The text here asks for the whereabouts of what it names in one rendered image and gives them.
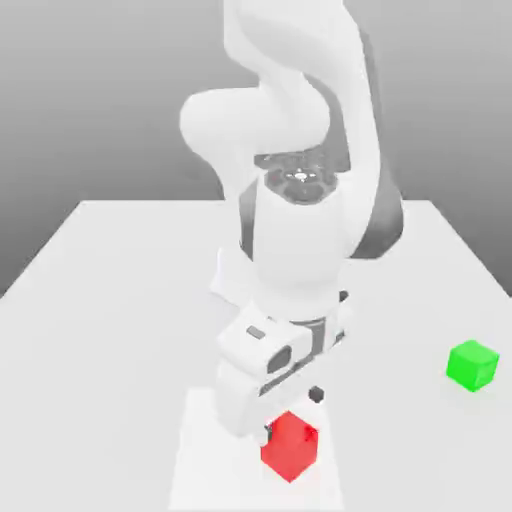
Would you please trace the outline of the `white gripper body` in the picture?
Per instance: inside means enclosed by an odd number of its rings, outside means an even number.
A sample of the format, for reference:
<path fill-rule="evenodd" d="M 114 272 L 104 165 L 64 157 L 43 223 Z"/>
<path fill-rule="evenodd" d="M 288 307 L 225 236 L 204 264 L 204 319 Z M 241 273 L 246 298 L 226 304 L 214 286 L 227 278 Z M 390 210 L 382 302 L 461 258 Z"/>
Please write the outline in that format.
<path fill-rule="evenodd" d="M 220 352 L 215 401 L 219 422 L 236 437 L 254 436 L 302 398 L 318 404 L 328 356 L 342 328 L 228 328 Z"/>

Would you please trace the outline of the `small red cube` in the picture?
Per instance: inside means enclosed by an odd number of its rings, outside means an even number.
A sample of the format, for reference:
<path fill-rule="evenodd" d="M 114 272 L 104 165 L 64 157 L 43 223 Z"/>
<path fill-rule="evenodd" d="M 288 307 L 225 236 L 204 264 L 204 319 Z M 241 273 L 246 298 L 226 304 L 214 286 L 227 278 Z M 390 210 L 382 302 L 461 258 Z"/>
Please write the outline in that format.
<path fill-rule="evenodd" d="M 260 449 L 260 458 L 291 483 L 316 462 L 319 432 L 291 411 L 274 420 L 271 431 L 271 439 Z"/>

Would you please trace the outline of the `small green cube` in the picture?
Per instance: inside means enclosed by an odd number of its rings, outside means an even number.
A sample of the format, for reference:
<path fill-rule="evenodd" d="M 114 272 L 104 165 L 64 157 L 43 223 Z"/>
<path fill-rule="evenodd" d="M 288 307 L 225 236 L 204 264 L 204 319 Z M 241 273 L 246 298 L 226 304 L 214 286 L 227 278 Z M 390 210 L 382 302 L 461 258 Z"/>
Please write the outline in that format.
<path fill-rule="evenodd" d="M 500 354 L 480 344 L 467 340 L 450 350 L 446 375 L 470 392 L 489 384 L 495 375 Z"/>

